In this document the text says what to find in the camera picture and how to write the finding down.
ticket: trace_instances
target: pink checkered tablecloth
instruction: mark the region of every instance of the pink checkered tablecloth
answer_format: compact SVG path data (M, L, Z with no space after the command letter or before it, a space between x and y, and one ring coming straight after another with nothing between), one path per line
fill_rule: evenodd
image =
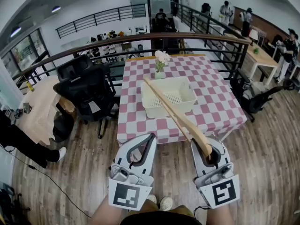
M166 77L187 76L197 95L187 118L205 135L237 129L247 118L231 92L228 82L205 56L172 57L164 67ZM120 143L153 132L158 143L185 140L170 116L150 119L142 105L141 83L144 77L154 79L155 60L127 61L120 98L117 139Z

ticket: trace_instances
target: potted plant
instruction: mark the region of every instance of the potted plant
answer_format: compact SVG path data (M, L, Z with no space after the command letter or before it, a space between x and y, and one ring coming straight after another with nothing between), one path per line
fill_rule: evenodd
M164 74L162 73L162 70L164 66L168 65L168 62L170 61L170 55L167 54L165 51L156 51L155 52L155 79L161 79L164 77Z

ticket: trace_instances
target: white plastic basket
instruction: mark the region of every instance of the white plastic basket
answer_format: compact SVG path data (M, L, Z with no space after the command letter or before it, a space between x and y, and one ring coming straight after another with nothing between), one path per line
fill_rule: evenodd
M191 88L187 77L170 77L151 81L161 89L167 99L183 113L192 110L197 100L194 90ZM145 83L141 84L142 105L148 118L161 118L169 116L159 99Z

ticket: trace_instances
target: lamp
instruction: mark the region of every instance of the lamp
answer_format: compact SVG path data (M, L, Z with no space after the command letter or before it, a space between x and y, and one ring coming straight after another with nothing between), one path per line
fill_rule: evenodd
M249 37L252 39L252 43L250 45L253 46L253 40L258 40L258 32L252 29L250 31Z
M52 9L52 12L55 13L56 11L60 10L61 7L60 6L55 6L53 9Z
M21 30L21 27L17 26L17 27L14 27L11 34L10 34L10 37L12 38L14 35L16 35L19 31Z

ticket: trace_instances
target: white sneaker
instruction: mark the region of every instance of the white sneaker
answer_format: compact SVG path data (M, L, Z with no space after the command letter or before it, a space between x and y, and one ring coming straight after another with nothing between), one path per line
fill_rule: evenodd
M65 156L67 149L66 147L62 147L61 149L58 150L58 152L60 152L60 158L58 159L57 162L59 162Z
M160 202L160 211L169 211L173 206L173 199L171 197L164 197Z
M153 195L153 194L148 195L147 199L149 199L150 201L153 201L155 204L158 203L158 200L156 199L155 195Z

